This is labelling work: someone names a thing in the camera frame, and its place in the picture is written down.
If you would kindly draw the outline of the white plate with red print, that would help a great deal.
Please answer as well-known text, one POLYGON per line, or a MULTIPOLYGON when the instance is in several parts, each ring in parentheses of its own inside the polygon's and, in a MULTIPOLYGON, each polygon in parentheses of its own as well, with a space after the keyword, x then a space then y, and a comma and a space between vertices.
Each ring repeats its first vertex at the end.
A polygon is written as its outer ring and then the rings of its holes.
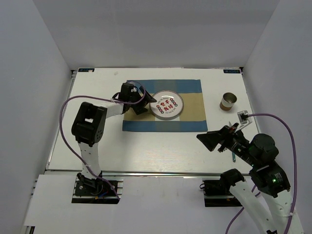
POLYGON ((181 95, 164 90, 152 95, 156 102, 149 103, 152 114, 161 120, 173 120, 180 116, 184 108, 181 95))

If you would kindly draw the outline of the blue tan white cloth napkin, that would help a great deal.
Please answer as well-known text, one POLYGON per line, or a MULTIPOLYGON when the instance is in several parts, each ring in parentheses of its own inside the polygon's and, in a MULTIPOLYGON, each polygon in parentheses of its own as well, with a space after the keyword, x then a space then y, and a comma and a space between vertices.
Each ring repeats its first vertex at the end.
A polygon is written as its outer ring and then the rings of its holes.
POLYGON ((181 95, 184 108, 179 117, 161 120, 148 112, 136 115, 133 110, 124 115, 122 130, 125 132, 206 132, 208 131, 204 99, 199 79, 151 79, 140 80, 151 95, 169 90, 181 95))

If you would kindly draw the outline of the brown metal cup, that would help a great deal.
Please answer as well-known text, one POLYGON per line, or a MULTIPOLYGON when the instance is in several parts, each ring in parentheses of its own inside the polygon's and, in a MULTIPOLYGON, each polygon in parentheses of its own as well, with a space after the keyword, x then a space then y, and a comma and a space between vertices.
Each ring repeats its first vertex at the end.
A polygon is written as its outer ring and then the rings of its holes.
POLYGON ((232 109, 234 104, 237 102, 237 97, 235 94, 227 92, 224 93, 220 102, 219 107, 223 111, 229 111, 232 109))

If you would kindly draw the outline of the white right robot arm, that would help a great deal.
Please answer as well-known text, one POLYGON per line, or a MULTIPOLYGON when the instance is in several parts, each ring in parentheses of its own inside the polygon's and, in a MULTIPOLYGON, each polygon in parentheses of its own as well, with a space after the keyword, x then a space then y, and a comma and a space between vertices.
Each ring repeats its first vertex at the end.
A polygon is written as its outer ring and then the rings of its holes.
POLYGON ((294 189, 285 171, 275 161, 279 151, 271 136, 257 134, 252 141, 248 141, 238 129, 238 123, 235 123, 196 137, 210 152, 217 149, 221 153, 228 149, 251 166, 249 176, 266 201, 269 207, 267 210, 249 191, 238 169, 223 172, 218 189, 225 194, 232 194, 240 202, 262 234, 304 233, 293 207, 294 189))

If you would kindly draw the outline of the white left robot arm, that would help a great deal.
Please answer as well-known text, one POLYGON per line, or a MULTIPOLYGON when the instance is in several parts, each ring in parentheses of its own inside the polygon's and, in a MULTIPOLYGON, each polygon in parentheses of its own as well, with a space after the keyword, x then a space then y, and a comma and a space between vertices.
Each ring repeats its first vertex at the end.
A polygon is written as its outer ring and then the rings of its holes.
POLYGON ((82 173, 78 179, 86 184, 86 189, 94 195, 103 189, 101 168, 98 160, 98 143, 104 133, 106 119, 125 114, 133 109, 136 115, 147 112, 146 105, 156 103, 144 87, 132 83, 123 83, 120 92, 101 106, 89 102, 80 105, 71 133, 80 148, 82 173))

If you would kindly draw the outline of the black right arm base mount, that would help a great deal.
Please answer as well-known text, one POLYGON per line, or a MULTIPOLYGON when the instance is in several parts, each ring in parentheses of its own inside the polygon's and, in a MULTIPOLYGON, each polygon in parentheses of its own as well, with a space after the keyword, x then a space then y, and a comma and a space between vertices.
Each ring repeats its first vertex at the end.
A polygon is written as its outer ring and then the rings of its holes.
POLYGON ((204 193, 205 207, 242 207, 219 180, 204 180, 199 188, 204 193))

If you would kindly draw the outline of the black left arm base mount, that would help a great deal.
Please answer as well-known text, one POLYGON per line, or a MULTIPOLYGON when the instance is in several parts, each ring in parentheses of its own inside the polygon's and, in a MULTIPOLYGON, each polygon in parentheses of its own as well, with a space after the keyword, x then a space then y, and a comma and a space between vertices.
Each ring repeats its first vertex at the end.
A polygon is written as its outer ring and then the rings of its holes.
POLYGON ((71 203, 116 205, 119 200, 108 184, 100 182, 97 188, 92 188, 76 178, 71 203))

